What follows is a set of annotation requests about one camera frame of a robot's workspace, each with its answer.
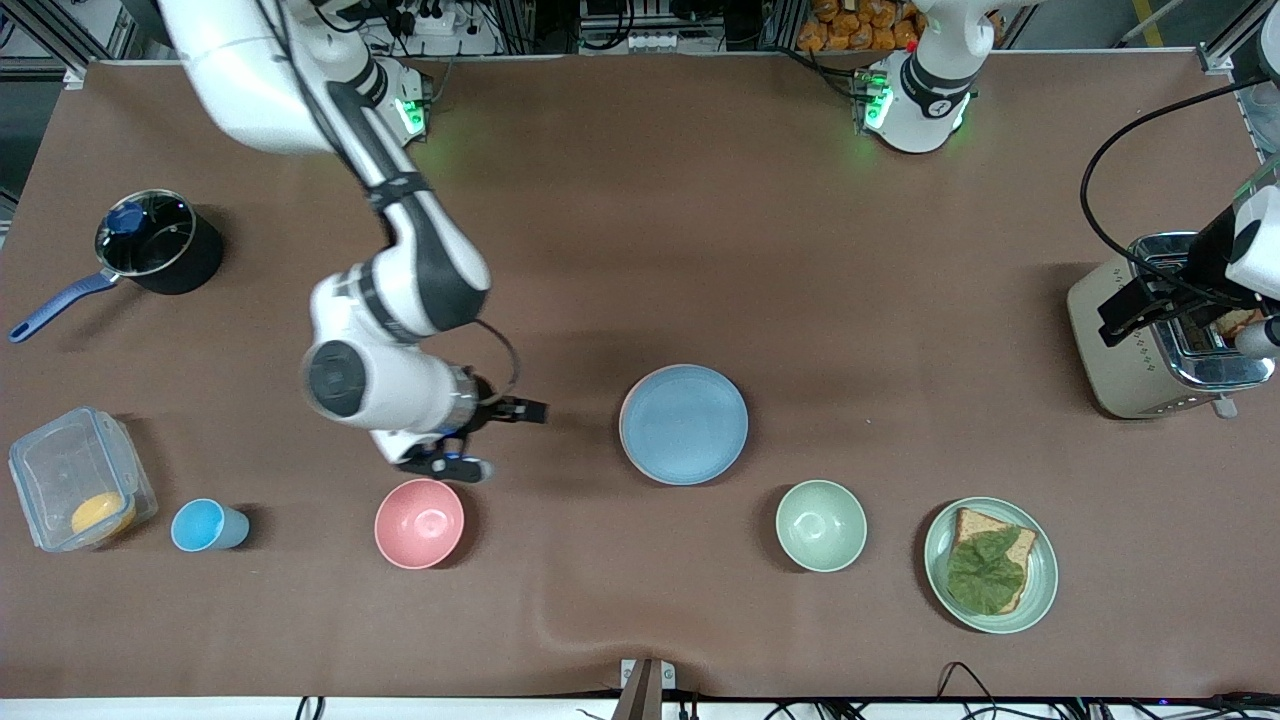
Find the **green bowl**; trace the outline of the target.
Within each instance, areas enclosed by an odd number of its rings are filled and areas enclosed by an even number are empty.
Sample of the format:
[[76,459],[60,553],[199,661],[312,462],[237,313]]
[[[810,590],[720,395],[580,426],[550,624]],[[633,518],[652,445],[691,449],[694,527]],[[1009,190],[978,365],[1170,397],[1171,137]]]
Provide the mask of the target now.
[[845,486],[814,478],[791,487],[774,511],[780,547],[801,569],[842,571],[867,547],[865,509]]

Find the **green lettuce leaf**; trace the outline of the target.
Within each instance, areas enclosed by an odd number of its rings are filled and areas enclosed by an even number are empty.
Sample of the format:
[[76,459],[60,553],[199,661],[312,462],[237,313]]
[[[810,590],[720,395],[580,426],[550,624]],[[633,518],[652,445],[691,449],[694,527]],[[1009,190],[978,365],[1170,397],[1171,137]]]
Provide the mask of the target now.
[[998,615],[1027,583],[1027,570],[1009,557],[1021,529],[984,530],[955,544],[947,562],[947,592],[969,612]]

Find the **clear plastic container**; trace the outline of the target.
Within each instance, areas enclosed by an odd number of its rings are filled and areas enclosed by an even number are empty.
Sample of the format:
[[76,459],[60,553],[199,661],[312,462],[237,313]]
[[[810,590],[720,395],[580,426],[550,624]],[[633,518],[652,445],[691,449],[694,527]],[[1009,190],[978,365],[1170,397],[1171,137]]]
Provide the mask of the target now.
[[[8,464],[32,541],[50,553],[97,548],[157,511],[128,430],[95,407],[77,407],[23,436],[10,447]],[[133,498],[133,523],[110,536],[76,534],[72,514],[104,492]]]

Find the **beige chrome toaster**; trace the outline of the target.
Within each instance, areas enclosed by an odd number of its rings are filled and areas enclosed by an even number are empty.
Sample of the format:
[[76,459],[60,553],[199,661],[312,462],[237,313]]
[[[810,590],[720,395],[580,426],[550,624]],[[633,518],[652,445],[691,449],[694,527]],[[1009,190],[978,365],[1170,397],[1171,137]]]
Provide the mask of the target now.
[[1280,374],[1280,359],[1253,359],[1222,341],[1213,320],[1199,325],[1175,316],[1148,325],[1116,347],[1105,347],[1097,307],[1140,274],[1116,256],[1068,291],[1076,347],[1098,405],[1126,420],[1155,420],[1207,406],[1222,419],[1236,416],[1235,395]]

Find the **white power strip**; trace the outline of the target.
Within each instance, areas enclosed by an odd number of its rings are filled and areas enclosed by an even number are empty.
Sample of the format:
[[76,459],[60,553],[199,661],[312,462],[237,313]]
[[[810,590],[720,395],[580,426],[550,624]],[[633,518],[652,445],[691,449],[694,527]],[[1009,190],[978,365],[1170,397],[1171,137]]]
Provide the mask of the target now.
[[388,0],[387,26],[393,36],[452,37],[460,24],[454,0]]

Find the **pink bowl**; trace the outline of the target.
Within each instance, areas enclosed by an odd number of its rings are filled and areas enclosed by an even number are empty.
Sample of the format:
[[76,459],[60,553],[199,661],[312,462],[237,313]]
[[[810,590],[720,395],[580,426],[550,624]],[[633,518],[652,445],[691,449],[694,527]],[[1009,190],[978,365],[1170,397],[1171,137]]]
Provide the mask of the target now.
[[465,510],[448,484],[426,478],[407,480],[381,501],[372,527],[380,555],[406,570],[434,568],[461,541]]

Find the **brown table mat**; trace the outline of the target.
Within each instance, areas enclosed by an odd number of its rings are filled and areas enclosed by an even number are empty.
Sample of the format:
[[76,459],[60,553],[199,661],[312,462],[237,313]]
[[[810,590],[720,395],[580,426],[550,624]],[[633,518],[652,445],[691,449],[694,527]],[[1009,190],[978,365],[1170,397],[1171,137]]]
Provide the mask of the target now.
[[[963,662],[1004,696],[1280,693],[1280,383],[1222,420],[1098,413],[1068,290],[1108,259],[1089,156],[1219,87],[1190,53],[1000,54],[922,156],[852,128],[781,56],[454,67],[413,160],[481,250],[485,318],[544,425],[495,424],[463,541],[393,568],[372,523],[406,480],[303,393],[308,296],[383,245],[332,156],[256,152],[179,67],[97,65],[64,92],[0,250],[0,698],[562,694],[655,657],[721,697],[925,696]],[[221,233],[206,284],[129,281],[23,343],[101,269],[125,196],[170,190]],[[748,404],[724,474],[660,484],[620,457],[618,401],[675,364]],[[10,447],[77,407],[128,430],[157,511],[93,550],[35,546]],[[842,571],[797,566],[774,511],[820,478],[869,527]],[[1043,528],[1059,589],[1010,635],[931,591],[928,521],[969,497]],[[211,498],[233,550],[170,539]]]

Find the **blue plate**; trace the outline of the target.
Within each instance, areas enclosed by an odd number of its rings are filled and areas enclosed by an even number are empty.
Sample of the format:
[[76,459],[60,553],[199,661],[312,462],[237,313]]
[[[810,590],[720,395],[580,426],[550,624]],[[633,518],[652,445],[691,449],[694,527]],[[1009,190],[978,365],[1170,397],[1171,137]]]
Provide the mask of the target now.
[[675,487],[724,474],[748,443],[748,404],[716,369],[675,364],[655,369],[626,393],[628,461],[645,477]]

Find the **green plate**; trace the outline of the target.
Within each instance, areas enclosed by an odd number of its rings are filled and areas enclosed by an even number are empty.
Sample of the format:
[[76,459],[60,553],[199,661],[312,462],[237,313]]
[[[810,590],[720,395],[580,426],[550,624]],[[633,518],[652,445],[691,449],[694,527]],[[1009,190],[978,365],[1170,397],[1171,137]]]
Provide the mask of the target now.
[[[1021,564],[1027,570],[1027,582],[1007,612],[973,612],[957,603],[946,587],[947,560],[950,550],[960,539],[964,511],[1020,527],[1034,536]],[[934,512],[924,534],[922,561],[931,591],[946,612],[970,629],[988,634],[1010,635],[1034,626],[1052,607],[1059,589],[1057,557],[1043,528],[1030,514],[1001,498],[961,498]]]

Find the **brown bread slice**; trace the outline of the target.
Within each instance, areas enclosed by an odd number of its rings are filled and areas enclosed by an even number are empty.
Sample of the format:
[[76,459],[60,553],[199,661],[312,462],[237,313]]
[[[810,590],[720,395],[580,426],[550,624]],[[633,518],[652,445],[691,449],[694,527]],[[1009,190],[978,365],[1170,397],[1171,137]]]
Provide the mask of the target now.
[[1016,606],[1019,605],[1021,594],[1024,593],[1028,585],[1030,553],[1034,550],[1036,542],[1039,539],[1039,536],[1029,528],[1019,527],[1010,521],[1002,521],[998,520],[997,518],[992,518],[989,515],[970,509],[960,509],[956,520],[956,536],[951,548],[952,552],[955,544],[966,539],[970,536],[974,536],[975,533],[984,530],[1000,530],[1009,527],[1018,527],[1021,529],[1020,539],[1015,543],[1014,547],[1010,548],[1007,555],[1012,561],[1018,562],[1021,568],[1027,570],[1027,583],[1014,597],[1012,602],[1004,609],[1004,612],[998,615],[1011,614],[1012,610],[1016,609]]

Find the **bag of orange buns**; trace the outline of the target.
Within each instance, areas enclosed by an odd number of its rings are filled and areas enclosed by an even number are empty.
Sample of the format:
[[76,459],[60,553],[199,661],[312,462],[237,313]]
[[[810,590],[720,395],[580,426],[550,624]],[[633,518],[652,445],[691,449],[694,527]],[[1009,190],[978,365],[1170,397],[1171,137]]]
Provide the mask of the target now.
[[928,18],[910,0],[809,0],[800,53],[913,50]]

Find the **yellow round food piece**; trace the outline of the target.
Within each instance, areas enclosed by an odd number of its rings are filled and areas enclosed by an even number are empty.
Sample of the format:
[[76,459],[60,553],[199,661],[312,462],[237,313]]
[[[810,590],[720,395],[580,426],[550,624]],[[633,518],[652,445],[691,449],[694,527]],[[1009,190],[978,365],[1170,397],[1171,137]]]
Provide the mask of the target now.
[[116,492],[104,492],[84,500],[70,516],[76,534],[90,532],[114,534],[129,527],[136,518],[134,501]]

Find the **glass lid with blue knob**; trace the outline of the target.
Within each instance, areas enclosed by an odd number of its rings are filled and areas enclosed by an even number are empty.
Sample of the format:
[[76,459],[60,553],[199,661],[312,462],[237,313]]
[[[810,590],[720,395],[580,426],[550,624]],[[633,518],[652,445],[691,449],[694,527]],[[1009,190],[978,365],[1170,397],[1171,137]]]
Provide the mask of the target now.
[[105,213],[93,249],[105,268],[120,275],[146,275],[173,264],[193,232],[195,211],[186,199],[166,190],[146,190]]

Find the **blue cup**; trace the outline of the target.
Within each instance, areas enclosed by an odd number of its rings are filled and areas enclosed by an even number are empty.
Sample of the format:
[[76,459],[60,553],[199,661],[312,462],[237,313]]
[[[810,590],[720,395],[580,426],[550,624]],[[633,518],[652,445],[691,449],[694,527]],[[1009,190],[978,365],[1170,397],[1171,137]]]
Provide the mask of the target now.
[[172,543],[187,553],[233,550],[248,537],[250,519],[211,498],[196,498],[179,509],[170,524]]

